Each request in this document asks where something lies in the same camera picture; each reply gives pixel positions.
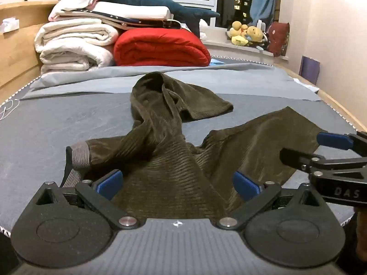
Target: brown corduroy shirt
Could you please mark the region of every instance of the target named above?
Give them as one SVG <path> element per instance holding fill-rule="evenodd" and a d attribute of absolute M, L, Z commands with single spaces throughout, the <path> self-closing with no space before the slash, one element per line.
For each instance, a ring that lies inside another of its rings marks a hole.
<path fill-rule="evenodd" d="M 279 151 L 313 152 L 321 131 L 286 107 L 237 127 L 212 130 L 199 147 L 185 141 L 183 122 L 232 110 L 232 104 L 208 89 L 149 73 L 131 93 L 132 130 L 69 147 L 65 174 L 96 180 L 120 169 L 124 187 L 112 201 L 137 218 L 216 220 L 242 203 L 232 185 L 235 171 L 283 184 L 295 170 L 282 165 Z"/>

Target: folded red quilt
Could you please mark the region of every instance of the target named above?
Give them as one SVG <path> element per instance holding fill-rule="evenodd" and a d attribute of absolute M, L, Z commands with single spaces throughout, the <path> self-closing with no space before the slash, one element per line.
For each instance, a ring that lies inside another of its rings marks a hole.
<path fill-rule="evenodd" d="M 210 54 L 186 29 L 137 28 L 122 34 L 113 49 L 118 66 L 208 66 Z"/>

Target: white cable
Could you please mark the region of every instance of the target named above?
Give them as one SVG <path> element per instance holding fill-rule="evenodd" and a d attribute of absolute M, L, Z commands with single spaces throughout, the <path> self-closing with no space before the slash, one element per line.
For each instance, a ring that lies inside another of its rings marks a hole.
<path fill-rule="evenodd" d="M 17 101 L 18 102 L 18 104 L 16 105 L 16 106 L 14 106 L 14 101 Z M 6 107 L 6 104 L 8 103 L 8 102 L 11 102 L 11 106 L 9 107 L 9 108 L 7 108 Z M 2 112 L 0 112 L 0 115 L 2 115 L 1 116 L 1 118 L 0 118 L 0 121 L 1 120 L 3 120 L 3 119 L 5 119 L 8 115 L 10 115 L 11 114 L 11 112 L 13 111 L 13 110 L 15 110 L 18 106 L 19 106 L 19 103 L 20 103 L 20 100 L 19 99 L 10 99 L 10 100 L 8 100 L 5 104 L 4 104 L 4 110 L 2 111 Z"/>

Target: dark blue plush shark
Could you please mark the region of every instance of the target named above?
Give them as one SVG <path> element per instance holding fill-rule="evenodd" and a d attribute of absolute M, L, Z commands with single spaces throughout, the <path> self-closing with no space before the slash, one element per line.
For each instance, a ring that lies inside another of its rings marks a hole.
<path fill-rule="evenodd" d="M 171 0 L 100 0 L 135 6 L 166 6 L 173 14 L 174 19 L 186 23 L 187 27 L 200 38 L 199 21 L 211 17 L 220 17 L 217 12 L 204 8 L 185 7 Z"/>

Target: blue curtain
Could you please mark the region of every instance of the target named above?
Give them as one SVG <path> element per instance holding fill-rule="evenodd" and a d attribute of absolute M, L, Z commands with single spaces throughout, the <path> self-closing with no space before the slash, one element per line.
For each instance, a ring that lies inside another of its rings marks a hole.
<path fill-rule="evenodd" d="M 275 10 L 275 0 L 252 0 L 250 16 L 253 19 L 250 25 L 256 26 L 258 20 L 266 24 L 266 29 L 273 22 Z"/>

